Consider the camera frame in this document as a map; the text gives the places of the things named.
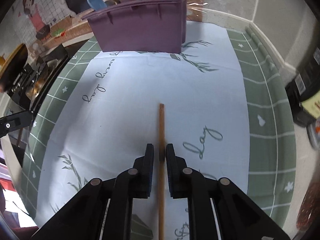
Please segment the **wooden chopstick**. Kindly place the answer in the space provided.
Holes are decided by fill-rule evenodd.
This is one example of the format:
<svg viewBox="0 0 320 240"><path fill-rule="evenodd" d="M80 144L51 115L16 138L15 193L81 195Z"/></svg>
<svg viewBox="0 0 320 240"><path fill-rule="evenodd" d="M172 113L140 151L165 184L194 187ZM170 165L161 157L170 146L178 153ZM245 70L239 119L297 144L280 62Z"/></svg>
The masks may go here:
<svg viewBox="0 0 320 240"><path fill-rule="evenodd" d="M159 181L158 181L158 239L164 239L164 164L165 164L165 115L164 104L159 104Z"/></svg>

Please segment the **gas stove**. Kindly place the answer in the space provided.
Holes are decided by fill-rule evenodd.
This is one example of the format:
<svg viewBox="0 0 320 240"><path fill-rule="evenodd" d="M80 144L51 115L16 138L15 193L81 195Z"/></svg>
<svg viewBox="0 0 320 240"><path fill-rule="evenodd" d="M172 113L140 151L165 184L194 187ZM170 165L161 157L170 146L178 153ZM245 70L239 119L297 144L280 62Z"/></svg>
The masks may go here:
<svg viewBox="0 0 320 240"><path fill-rule="evenodd" d="M1 95L9 97L9 113L38 111L68 60L69 55L63 45L31 61L27 46L19 44L1 66Z"/></svg>

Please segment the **green tiled mat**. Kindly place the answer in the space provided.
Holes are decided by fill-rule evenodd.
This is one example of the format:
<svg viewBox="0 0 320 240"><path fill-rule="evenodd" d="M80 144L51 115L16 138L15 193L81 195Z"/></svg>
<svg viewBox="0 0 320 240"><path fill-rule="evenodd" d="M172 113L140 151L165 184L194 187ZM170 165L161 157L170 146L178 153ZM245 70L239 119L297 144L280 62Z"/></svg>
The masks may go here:
<svg viewBox="0 0 320 240"><path fill-rule="evenodd" d="M247 28L227 31L240 63L248 105L250 161L248 195L279 226L287 218L296 174L296 140L289 101L280 74L259 38ZM57 77L30 129L19 194L36 216L40 176L49 134L87 67L99 53L87 41Z"/></svg>

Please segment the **blue spoon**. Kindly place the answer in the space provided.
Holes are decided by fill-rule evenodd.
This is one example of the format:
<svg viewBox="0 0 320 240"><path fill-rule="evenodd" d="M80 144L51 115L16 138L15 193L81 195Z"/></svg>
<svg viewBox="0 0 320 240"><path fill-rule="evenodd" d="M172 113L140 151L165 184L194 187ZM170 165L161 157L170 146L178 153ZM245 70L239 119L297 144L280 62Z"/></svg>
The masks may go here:
<svg viewBox="0 0 320 240"><path fill-rule="evenodd" d="M95 11L107 8L103 0L87 0L88 5Z"/></svg>

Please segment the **red orange-capped bottle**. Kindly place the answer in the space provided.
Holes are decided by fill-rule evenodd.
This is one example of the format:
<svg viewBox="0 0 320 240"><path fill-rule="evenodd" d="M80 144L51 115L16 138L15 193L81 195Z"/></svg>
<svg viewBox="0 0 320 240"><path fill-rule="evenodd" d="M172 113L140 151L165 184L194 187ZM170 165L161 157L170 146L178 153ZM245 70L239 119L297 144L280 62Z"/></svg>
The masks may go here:
<svg viewBox="0 0 320 240"><path fill-rule="evenodd" d="M319 151L320 149L320 123L319 119L307 127L307 134L311 146Z"/></svg>

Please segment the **purple plastic utensil holder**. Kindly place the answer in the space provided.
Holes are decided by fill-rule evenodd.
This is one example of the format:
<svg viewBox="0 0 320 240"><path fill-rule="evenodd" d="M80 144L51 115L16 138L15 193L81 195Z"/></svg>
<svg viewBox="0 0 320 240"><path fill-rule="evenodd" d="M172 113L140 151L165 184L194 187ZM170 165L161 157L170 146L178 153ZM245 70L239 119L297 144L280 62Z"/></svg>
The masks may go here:
<svg viewBox="0 0 320 240"><path fill-rule="evenodd" d="M187 0L123 0L83 20L103 52L179 54L186 38Z"/></svg>

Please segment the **dark soy sauce bottle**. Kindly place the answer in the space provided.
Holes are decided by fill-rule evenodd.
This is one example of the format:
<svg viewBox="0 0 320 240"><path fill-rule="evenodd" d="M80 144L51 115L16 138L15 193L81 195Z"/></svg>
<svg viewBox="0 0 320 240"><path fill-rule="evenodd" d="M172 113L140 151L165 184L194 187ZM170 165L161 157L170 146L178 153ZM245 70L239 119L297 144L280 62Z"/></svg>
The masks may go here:
<svg viewBox="0 0 320 240"><path fill-rule="evenodd" d="M319 46L285 90L295 124L307 127L319 118Z"/></svg>

